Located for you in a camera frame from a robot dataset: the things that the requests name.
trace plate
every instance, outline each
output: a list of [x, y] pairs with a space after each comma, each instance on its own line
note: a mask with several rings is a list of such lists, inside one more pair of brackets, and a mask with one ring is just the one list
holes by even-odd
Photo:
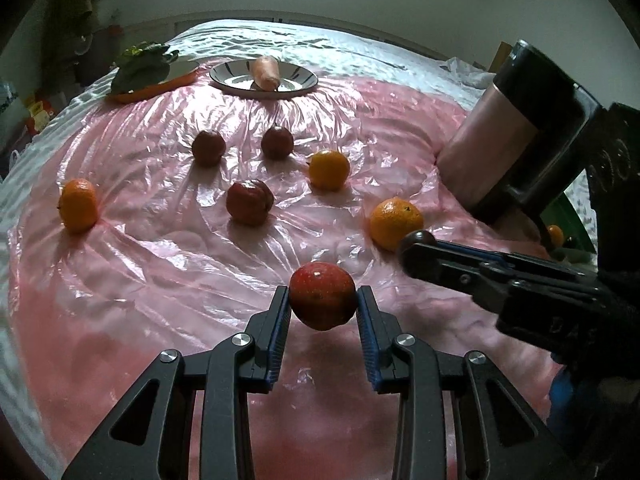
[[280, 62], [280, 87], [276, 91], [266, 92], [254, 83], [251, 75], [253, 63], [253, 59], [239, 59], [213, 67], [209, 72], [213, 86], [231, 95], [261, 100], [298, 97], [311, 92], [318, 84], [318, 76], [311, 70]]
[[157, 95], [180, 88], [181, 86], [194, 83], [198, 78], [199, 66], [200, 64], [197, 61], [178, 58], [169, 65], [169, 75], [164, 78], [164, 81], [127, 94], [108, 94], [107, 99], [123, 105], [151, 99]]

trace carrot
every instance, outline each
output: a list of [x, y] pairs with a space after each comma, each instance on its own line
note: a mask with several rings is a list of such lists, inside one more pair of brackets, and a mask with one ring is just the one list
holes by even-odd
[[278, 60], [273, 56], [260, 56], [251, 67], [254, 82], [263, 90], [273, 92], [280, 86]]

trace dark red fruit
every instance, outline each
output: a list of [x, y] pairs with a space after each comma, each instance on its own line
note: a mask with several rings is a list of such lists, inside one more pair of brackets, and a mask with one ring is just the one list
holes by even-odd
[[225, 139], [216, 132], [200, 132], [191, 144], [191, 153], [198, 166], [212, 168], [226, 152]]
[[349, 273], [337, 265], [311, 262], [293, 273], [289, 304], [308, 327], [330, 330], [353, 317], [358, 306], [356, 286]]
[[226, 192], [226, 210], [235, 221], [248, 226], [264, 223], [273, 207], [273, 193], [256, 178], [235, 182]]
[[284, 160], [293, 152], [293, 136], [282, 126], [272, 126], [262, 136], [260, 147], [265, 158]]

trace pink cylinder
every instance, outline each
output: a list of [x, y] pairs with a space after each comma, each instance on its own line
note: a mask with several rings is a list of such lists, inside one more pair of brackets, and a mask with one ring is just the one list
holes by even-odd
[[471, 209], [514, 165], [537, 132], [492, 84], [438, 154], [442, 182], [465, 209]]

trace yellow orange fruit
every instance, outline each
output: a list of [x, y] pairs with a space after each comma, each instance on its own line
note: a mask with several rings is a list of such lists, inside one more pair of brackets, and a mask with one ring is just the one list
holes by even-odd
[[418, 208], [397, 196], [378, 204], [369, 216], [372, 240], [387, 251], [395, 251], [407, 234], [422, 229], [424, 221]]
[[98, 221], [98, 201], [94, 185], [84, 178], [70, 180], [62, 188], [58, 211], [71, 234], [88, 231]]
[[347, 181], [351, 166], [340, 152], [322, 150], [309, 161], [309, 180], [318, 189], [338, 191]]
[[562, 232], [562, 229], [557, 225], [549, 225], [546, 230], [549, 233], [553, 247], [562, 247], [564, 244], [564, 233]]

